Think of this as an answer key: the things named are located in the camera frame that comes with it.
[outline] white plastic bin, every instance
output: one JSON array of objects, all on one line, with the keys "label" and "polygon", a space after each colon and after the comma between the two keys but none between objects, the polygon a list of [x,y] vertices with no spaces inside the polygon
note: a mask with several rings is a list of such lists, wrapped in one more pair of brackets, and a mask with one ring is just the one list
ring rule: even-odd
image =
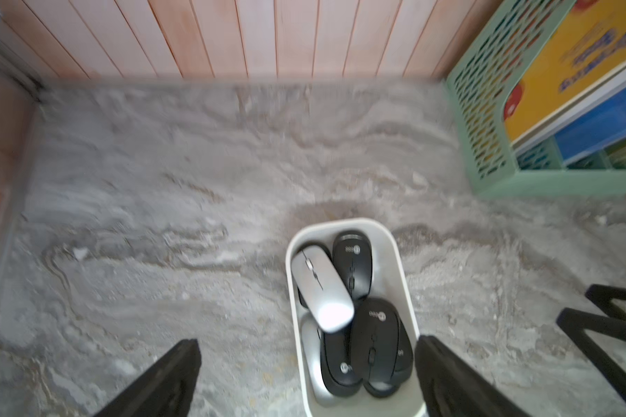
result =
[{"label": "white plastic bin", "polygon": [[426,405],[422,399],[422,391],[417,379],[415,368],[412,375],[401,385],[399,391],[388,398],[377,399],[370,396],[364,388],[350,398],[339,398],[332,406],[323,407],[317,403],[310,386],[308,367],[304,362],[302,350],[300,320],[310,314],[299,303],[296,284],[292,280],[290,262],[296,251],[307,242],[321,242],[329,250],[332,249],[334,238],[346,230],[359,230],[371,241],[373,256],[373,283],[370,296],[382,297],[396,307],[401,321],[408,332],[410,344],[415,351],[415,344],[420,336],[412,310],[410,294],[401,265],[401,257],[392,233],[382,224],[371,219],[347,219],[318,223],[301,229],[290,241],[286,254],[286,271],[288,274],[288,291],[290,291],[290,307],[292,308],[292,324],[294,340],[299,363],[299,379],[304,397],[304,409],[309,417],[419,417],[426,413]]}]

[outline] green plastic basket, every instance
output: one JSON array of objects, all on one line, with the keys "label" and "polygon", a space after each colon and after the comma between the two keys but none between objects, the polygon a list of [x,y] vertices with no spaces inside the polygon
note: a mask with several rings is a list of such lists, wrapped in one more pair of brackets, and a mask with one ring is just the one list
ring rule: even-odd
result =
[{"label": "green plastic basket", "polygon": [[554,138],[515,156],[505,102],[575,0],[505,0],[447,78],[468,178],[481,197],[626,194],[607,155],[563,166]]}]

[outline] mouse logo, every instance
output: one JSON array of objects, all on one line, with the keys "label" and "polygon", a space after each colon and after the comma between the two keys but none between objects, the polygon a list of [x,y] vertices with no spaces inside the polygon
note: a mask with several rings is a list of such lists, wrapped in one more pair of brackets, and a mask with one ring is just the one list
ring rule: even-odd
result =
[{"label": "mouse logo", "polygon": [[376,317],[380,321],[385,321],[385,319],[387,318],[387,316],[385,316],[385,313],[383,313],[383,312],[379,312],[379,313],[368,312],[368,315],[371,316],[371,317]]}]

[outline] storage bin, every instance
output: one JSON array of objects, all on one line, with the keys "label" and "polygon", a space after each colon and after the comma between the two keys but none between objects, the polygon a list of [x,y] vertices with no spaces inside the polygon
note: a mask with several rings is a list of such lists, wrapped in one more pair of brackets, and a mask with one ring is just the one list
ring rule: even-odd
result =
[{"label": "storage bin", "polygon": [[626,170],[563,165],[553,139],[522,169],[507,136],[505,104],[575,0],[505,0],[447,78],[467,175],[480,197],[626,194]]},{"label": "storage bin", "polygon": [[371,241],[371,255],[373,257],[373,281],[371,296],[383,297],[396,307],[401,321],[406,328],[410,344],[415,351],[415,344],[420,336],[415,312],[412,309],[406,277],[401,265],[401,256],[392,233],[375,220],[357,218],[339,221],[329,221],[301,229],[290,241],[286,252],[286,273],[288,291],[290,292],[290,307],[292,308],[292,330],[297,350],[299,377],[304,398],[304,409],[309,417],[415,417],[424,416],[426,405],[422,398],[422,391],[417,379],[417,372],[413,367],[410,378],[401,385],[399,390],[388,398],[377,399],[370,396],[364,388],[350,398],[339,398],[337,403],[323,407],[319,405],[313,394],[308,377],[308,367],[304,362],[304,351],[301,345],[300,321],[310,314],[299,303],[296,283],[292,279],[290,262],[301,246],[308,242],[320,242],[330,250],[334,238],[346,230],[359,230]]}]

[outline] perforated basket side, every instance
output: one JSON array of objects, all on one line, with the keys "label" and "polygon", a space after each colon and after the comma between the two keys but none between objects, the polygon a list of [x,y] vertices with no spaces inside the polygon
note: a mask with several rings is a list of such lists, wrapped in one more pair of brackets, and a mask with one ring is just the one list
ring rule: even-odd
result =
[{"label": "perforated basket side", "polygon": [[517,163],[521,170],[561,170],[564,168],[559,147],[553,136],[521,154]]},{"label": "perforated basket side", "polygon": [[571,170],[611,170],[612,163],[605,151],[591,154],[568,167]]},{"label": "perforated basket side", "polygon": [[480,195],[519,172],[504,106],[574,3],[505,0],[447,78],[468,177]]}]

